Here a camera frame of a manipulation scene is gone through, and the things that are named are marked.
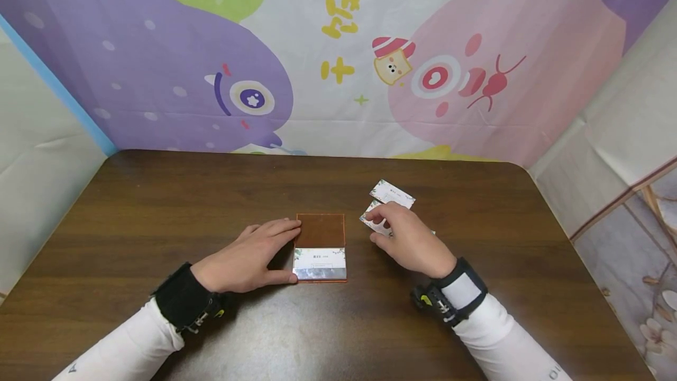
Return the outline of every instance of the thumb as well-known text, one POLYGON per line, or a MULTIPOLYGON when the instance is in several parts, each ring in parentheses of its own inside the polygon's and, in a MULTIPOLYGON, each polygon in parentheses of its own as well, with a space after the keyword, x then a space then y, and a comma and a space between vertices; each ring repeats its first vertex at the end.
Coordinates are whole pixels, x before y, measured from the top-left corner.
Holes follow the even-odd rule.
POLYGON ((296 274, 290 270, 268 270, 263 274, 264 286, 273 286, 276 284, 295 284, 299 281, 296 274))
POLYGON ((381 233, 371 233, 369 239, 372 243, 375 243, 381 250, 390 255, 390 251, 393 247, 392 240, 386 237, 381 233))

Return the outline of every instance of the right hand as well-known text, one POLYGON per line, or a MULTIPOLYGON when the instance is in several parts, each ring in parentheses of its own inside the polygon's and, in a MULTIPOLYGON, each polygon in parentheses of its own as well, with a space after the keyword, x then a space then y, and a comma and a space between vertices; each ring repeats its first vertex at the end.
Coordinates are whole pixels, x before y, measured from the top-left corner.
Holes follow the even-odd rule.
POLYGON ((453 253, 404 206, 388 202, 367 212, 365 217, 375 224, 381 224, 385 219, 391 226, 392 237, 371 233, 369 238, 404 268, 430 278, 445 278, 454 270, 456 257, 453 253))

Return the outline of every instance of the cartoon toast character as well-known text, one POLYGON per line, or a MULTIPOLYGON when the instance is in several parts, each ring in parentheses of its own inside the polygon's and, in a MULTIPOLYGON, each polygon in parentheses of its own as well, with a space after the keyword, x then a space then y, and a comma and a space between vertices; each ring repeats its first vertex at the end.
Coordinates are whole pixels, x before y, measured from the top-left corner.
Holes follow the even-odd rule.
POLYGON ((378 77, 392 86, 398 79, 411 72, 411 65, 407 60, 414 54, 416 45, 404 38, 378 37, 371 42, 374 54, 374 69, 378 77))

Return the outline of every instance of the brown table surface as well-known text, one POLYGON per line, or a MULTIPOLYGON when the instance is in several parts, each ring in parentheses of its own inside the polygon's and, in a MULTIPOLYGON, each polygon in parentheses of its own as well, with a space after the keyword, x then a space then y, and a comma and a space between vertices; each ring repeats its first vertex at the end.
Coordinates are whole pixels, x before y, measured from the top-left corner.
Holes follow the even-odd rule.
POLYGON ((55 376, 182 262, 246 225, 330 212, 346 215, 347 283, 250 293, 155 379, 484 379, 458 338, 414 309, 419 278, 358 220, 381 178, 417 199, 413 210, 575 380, 653 379, 517 166, 156 151, 108 159, 0 306, 0 378, 55 376))

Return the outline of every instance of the red hat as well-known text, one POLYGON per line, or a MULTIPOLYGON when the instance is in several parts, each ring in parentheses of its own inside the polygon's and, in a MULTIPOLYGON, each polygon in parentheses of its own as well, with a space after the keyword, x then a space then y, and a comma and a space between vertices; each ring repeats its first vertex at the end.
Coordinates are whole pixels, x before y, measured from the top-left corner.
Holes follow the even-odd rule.
POLYGON ((410 57, 414 54, 416 45, 413 42, 407 41, 399 37, 377 37, 371 42, 371 47, 374 48, 374 53, 378 58, 390 55, 398 49, 402 49, 404 56, 410 57))

